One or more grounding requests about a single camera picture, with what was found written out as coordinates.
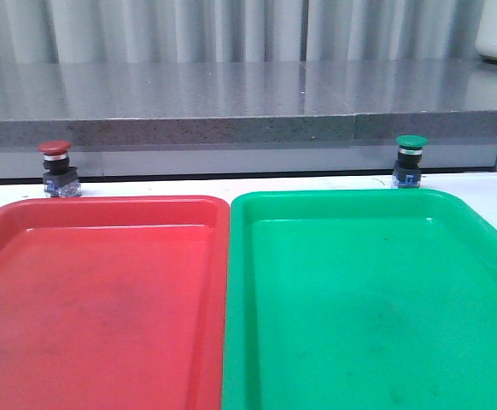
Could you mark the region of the grey stone counter slab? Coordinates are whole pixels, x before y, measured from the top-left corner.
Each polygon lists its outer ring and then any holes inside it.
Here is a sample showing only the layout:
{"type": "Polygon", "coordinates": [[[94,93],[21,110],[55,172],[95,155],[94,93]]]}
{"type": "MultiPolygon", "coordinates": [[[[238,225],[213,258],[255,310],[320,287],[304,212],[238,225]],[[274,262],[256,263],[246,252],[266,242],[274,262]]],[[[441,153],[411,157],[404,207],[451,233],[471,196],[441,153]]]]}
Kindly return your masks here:
{"type": "Polygon", "coordinates": [[[497,140],[480,60],[0,64],[0,149],[497,140]]]}

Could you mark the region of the red mushroom push button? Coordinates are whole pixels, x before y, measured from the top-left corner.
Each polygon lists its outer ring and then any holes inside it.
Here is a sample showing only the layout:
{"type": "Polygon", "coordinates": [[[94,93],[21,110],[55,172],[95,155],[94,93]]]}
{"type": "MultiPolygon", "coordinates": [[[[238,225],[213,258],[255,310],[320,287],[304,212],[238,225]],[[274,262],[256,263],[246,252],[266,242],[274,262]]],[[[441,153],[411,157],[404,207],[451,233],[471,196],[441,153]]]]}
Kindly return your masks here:
{"type": "Polygon", "coordinates": [[[44,154],[44,193],[47,197],[79,197],[82,195],[78,168],[70,165],[68,151],[72,145],[66,140],[41,143],[44,154]]]}

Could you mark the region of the green mushroom push button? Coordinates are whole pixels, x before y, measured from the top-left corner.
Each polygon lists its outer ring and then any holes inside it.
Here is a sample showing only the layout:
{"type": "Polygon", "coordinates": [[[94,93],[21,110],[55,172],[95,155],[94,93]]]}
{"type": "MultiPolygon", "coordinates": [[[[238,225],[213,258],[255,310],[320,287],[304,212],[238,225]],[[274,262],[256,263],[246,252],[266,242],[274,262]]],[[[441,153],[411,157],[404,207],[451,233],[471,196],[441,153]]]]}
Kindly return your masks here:
{"type": "Polygon", "coordinates": [[[401,135],[396,139],[398,144],[397,159],[394,164],[392,179],[395,188],[418,188],[421,183],[419,163],[423,155],[423,147],[428,143],[419,135],[401,135]]]}

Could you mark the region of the green plastic tray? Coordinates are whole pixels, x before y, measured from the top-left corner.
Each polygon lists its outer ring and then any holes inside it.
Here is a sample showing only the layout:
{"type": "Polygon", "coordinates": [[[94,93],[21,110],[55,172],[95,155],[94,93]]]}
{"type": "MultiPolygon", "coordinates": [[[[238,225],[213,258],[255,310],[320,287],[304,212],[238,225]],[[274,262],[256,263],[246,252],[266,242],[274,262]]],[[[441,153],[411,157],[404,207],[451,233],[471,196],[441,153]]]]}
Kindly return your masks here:
{"type": "Polygon", "coordinates": [[[231,205],[225,409],[497,409],[497,231],[436,190],[231,205]]]}

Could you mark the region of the red plastic tray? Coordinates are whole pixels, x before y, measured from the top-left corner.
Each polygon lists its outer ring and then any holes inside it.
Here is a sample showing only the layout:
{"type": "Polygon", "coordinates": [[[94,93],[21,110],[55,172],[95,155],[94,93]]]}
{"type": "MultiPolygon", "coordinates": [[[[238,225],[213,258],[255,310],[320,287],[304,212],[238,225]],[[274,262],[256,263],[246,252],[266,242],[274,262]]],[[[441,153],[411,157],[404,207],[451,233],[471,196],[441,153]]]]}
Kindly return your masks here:
{"type": "Polygon", "coordinates": [[[0,409],[217,409],[228,204],[0,208],[0,409]]]}

